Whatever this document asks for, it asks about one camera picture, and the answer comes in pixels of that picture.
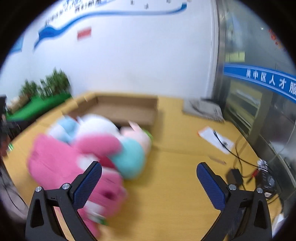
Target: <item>silver screw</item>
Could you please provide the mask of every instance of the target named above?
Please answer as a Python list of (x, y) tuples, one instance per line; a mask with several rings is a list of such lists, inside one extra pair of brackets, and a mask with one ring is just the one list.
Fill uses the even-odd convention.
[(257, 193), (263, 193), (262, 188), (257, 188), (256, 191), (257, 191)]
[(234, 184), (230, 184), (229, 185), (229, 189), (232, 190), (232, 191), (234, 191), (234, 190), (237, 189), (237, 187)]
[(42, 187), (41, 186), (35, 188), (35, 191), (36, 192), (40, 192), (41, 190), (42, 190)]
[(65, 183), (65, 184), (63, 184), (63, 186), (62, 186), (62, 188), (63, 189), (68, 189), (70, 187), (70, 184), (69, 183)]

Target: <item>blue gripper pad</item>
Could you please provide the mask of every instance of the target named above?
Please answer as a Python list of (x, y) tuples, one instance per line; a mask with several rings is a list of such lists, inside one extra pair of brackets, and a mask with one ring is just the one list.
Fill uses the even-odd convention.
[(75, 209), (80, 209), (84, 207), (94, 187), (101, 178), (102, 166), (98, 162), (93, 162), (81, 175), (81, 177), (83, 177), (83, 180), (80, 182), (79, 186), (75, 189), (75, 192), (73, 193), (73, 207)]
[(209, 173), (210, 169), (205, 163), (199, 163), (196, 168), (196, 175), (202, 187), (207, 193), (215, 209), (223, 210), (225, 207), (225, 194), (214, 180), (214, 173)]

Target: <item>teal plush ball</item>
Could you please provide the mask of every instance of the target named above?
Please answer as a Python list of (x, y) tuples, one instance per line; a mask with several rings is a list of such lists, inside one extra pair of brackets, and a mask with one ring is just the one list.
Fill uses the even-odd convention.
[(145, 153), (141, 145), (130, 138), (121, 140), (122, 151), (110, 159), (124, 179), (136, 178), (145, 165)]

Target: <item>person's hand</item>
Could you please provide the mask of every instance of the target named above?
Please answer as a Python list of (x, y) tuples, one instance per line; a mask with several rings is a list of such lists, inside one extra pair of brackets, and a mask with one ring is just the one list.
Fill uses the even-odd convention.
[(9, 143), (10, 143), (10, 138), (9, 138), (9, 136), (7, 136), (6, 139), (1, 142), (0, 157), (3, 157), (3, 156), (7, 155), (7, 149), (8, 149), (8, 144)]

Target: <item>pile of plush toys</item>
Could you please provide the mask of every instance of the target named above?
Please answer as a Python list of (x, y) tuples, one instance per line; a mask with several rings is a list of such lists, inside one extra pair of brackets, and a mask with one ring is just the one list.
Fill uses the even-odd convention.
[(117, 126), (102, 116), (88, 114), (77, 120), (69, 116), (51, 126), (47, 135), (36, 138), (28, 169), (45, 189), (71, 183), (94, 161), (102, 165), (102, 176), (78, 212), (88, 229), (100, 236), (98, 223), (120, 209), (127, 193), (123, 179), (136, 178), (145, 166), (151, 135), (136, 123)]

